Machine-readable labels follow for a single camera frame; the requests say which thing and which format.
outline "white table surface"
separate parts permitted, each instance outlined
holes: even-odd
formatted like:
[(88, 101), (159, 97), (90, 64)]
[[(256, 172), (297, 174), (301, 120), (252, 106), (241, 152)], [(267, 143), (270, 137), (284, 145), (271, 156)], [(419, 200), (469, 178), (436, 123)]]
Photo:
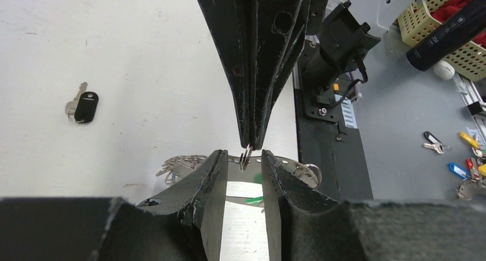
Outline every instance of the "white table surface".
[[(170, 157), (242, 152), (197, 0), (0, 0), (0, 33), (0, 196), (138, 203)], [(100, 102), (80, 125), (64, 106), (84, 81)], [(264, 147), (297, 159), (291, 82)]]

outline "black bottle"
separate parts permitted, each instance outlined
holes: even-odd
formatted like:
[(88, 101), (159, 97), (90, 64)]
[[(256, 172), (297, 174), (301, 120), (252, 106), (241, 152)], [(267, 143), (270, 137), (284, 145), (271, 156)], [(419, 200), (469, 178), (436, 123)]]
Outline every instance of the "black bottle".
[(407, 52), (408, 62), (427, 71), (486, 29), (486, 0), (472, 0)]

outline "black key fob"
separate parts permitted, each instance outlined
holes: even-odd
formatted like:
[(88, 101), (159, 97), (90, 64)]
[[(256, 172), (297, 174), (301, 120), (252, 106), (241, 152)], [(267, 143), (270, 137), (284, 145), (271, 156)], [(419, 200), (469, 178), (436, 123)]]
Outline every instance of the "black key fob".
[(442, 144), (442, 142), (439, 141), (439, 139), (436, 136), (432, 135), (432, 133), (429, 132), (429, 131), (425, 131), (424, 132), (424, 137), (430, 143), (440, 143), (440, 144)]
[(80, 96), (76, 107), (75, 121), (78, 123), (89, 123), (93, 121), (98, 100), (98, 95), (95, 92), (84, 92)]

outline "screw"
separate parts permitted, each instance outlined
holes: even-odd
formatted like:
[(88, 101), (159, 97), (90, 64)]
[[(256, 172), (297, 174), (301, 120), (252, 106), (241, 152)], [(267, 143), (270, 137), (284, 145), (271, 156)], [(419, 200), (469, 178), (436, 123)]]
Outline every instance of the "screw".
[(325, 108), (319, 109), (319, 115), (325, 116), (327, 114), (327, 110)]

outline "green object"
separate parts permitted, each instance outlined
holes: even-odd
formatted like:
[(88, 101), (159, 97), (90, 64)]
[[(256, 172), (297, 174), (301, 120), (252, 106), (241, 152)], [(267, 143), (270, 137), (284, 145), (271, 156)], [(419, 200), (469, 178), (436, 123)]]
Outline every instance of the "green object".
[(261, 173), (256, 174), (253, 178), (253, 181), (255, 182), (255, 184), (261, 184)]
[(263, 201), (263, 196), (246, 199), (245, 203), (250, 204), (250, 205), (258, 205), (261, 201)]

